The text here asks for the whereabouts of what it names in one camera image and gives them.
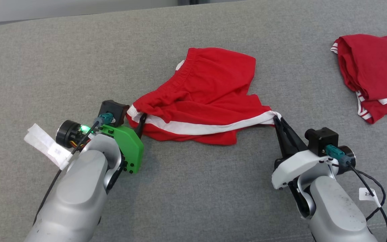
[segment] black cable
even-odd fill
[[[353,165],[350,162],[347,162],[349,165],[349,168],[358,176],[359,179],[361,179],[361,182],[364,184],[364,186],[367,188],[370,195],[373,197],[375,196],[373,191],[371,190],[370,186],[367,185],[367,182],[365,182],[364,178],[358,173],[358,171],[353,167]]]
[[[83,138],[80,140],[80,142],[77,144],[77,146],[74,148],[74,150],[71,152],[71,155],[74,155],[74,153],[80,148],[80,146],[83,144],[85,139],[89,136],[89,134],[92,132],[93,129],[96,128],[96,126],[99,124],[99,122],[95,122],[95,124],[92,125],[92,127],[89,129],[89,131],[83,136]],[[52,190],[53,186],[55,185],[56,180],[58,179],[60,173],[62,170],[58,170],[58,173],[56,173],[55,178],[53,178],[52,183],[50,184],[49,188],[47,189],[46,194],[43,197],[43,200],[41,201],[40,206],[38,207],[37,213],[35,214],[34,223],[32,226],[34,226],[35,222],[37,221],[38,213],[40,212],[41,208],[43,208],[44,203],[46,202],[47,197],[50,194],[50,191]]]
[[[382,207],[380,207],[379,209],[380,209],[380,211],[381,211],[381,213],[383,215],[383,219],[384,219],[384,222],[386,223],[386,230],[387,230],[387,216],[386,216],[386,213],[384,213]]]
[[[359,179],[361,180],[361,182],[364,184],[364,186],[367,188],[368,192],[370,192],[370,195],[372,197],[374,197],[374,193],[372,192],[370,186],[367,184],[367,182],[365,182],[364,178],[359,174],[358,170],[355,169],[355,167],[353,167],[353,165],[350,163],[350,162],[346,162],[346,164],[349,165],[349,168],[359,177]],[[383,208],[380,206],[380,208],[378,208],[382,215],[383,215],[383,219],[384,219],[384,222],[386,224],[386,229],[387,229],[387,216],[383,210]]]
[[[382,191],[382,194],[383,194],[383,198],[382,198],[382,201],[380,203],[380,205],[384,205],[384,202],[386,200],[386,192],[384,191],[384,188],[383,186],[380,184],[380,182],[378,182],[374,177],[366,174],[365,172],[362,172],[360,170],[356,170],[358,173],[364,175],[366,178],[369,178],[371,179],[376,185],[378,185],[380,187],[380,190]],[[370,220],[380,209],[379,208],[376,208],[368,217],[367,217],[367,221]]]
[[[59,175],[60,175],[61,172],[62,172],[62,170],[59,169],[59,170],[58,170],[58,173],[56,173],[55,178],[53,178],[52,183],[50,184],[49,188],[47,189],[47,192],[46,192],[46,194],[44,195],[43,200],[41,201],[40,206],[38,207],[37,214],[35,214],[35,218],[34,218],[34,222],[32,223],[32,226],[34,226],[35,221],[37,221],[38,213],[40,212],[41,208],[43,207],[44,202],[46,201],[47,197],[49,196],[50,191],[52,190],[52,187],[55,185],[55,182],[56,182],[56,180],[58,179],[58,177],[59,177]]]
[[[77,146],[74,148],[74,150],[71,152],[71,155],[74,155],[74,153],[79,150],[80,146],[83,144],[85,139],[90,135],[90,133],[93,131],[93,129],[96,128],[96,126],[99,124],[99,122],[95,122],[95,124],[92,125],[92,127],[89,129],[89,131],[83,136],[83,138],[80,140],[80,142],[77,144]]]

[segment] folded red shorts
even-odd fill
[[[143,134],[156,140],[235,144],[238,130],[281,117],[257,95],[247,95],[255,62],[225,49],[190,48],[166,83],[132,104],[129,124],[137,127],[147,113]]]
[[[342,36],[331,51],[338,54],[344,83],[356,92],[358,115],[370,124],[387,115],[387,36]]]

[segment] label tag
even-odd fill
[[[377,101],[379,101],[379,103],[381,103],[382,105],[387,104],[387,98],[378,99]]]
[[[71,152],[57,144],[40,126],[34,124],[28,131],[29,133],[23,138],[26,143],[46,155],[61,170],[69,164],[73,156]]]
[[[373,192],[374,196],[376,196],[376,192],[374,191],[374,189],[371,189],[371,191]],[[367,188],[364,188],[364,187],[359,188],[359,200],[361,200],[361,201],[365,201],[365,200],[375,201],[374,197],[371,196],[371,194],[367,190]]]
[[[177,64],[177,66],[175,67],[175,70],[178,71],[178,69],[180,69],[180,67],[183,65],[184,63],[184,60],[182,60],[180,63]]]
[[[361,200],[361,201],[365,201],[365,200],[374,201],[374,202],[376,202],[377,207],[381,208],[381,204],[379,202],[379,199],[377,198],[375,190],[371,189],[371,191],[373,192],[374,196],[371,196],[371,194],[367,188],[360,187],[359,188],[359,200]]]

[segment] gray fabric surface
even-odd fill
[[[0,26],[0,242],[23,241],[57,171],[23,141],[27,129],[37,123],[53,135],[66,119],[91,124],[105,99],[131,104],[168,80],[189,47],[255,57],[250,93],[300,135],[338,132],[387,192],[387,116],[369,125],[356,114],[329,51],[356,33],[387,35],[387,1],[245,1]],[[143,142],[141,171],[119,178],[92,241],[313,240],[290,192],[272,188],[273,128],[245,129],[230,147]],[[354,174],[338,181],[364,214],[374,209],[357,201]],[[369,222],[379,241],[383,222]]]

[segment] teal connector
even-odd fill
[[[101,127],[104,124],[111,124],[113,121],[113,115],[111,113],[103,113],[95,118],[93,123],[98,122],[97,127]]]
[[[103,118],[103,124],[111,124],[113,120],[113,115],[111,113],[103,113],[99,116]]]
[[[339,148],[333,146],[333,145],[327,145],[325,147],[325,153],[338,160],[338,164],[343,165],[343,166],[349,166],[347,162],[351,162],[351,158],[346,155],[343,151],[341,151]]]

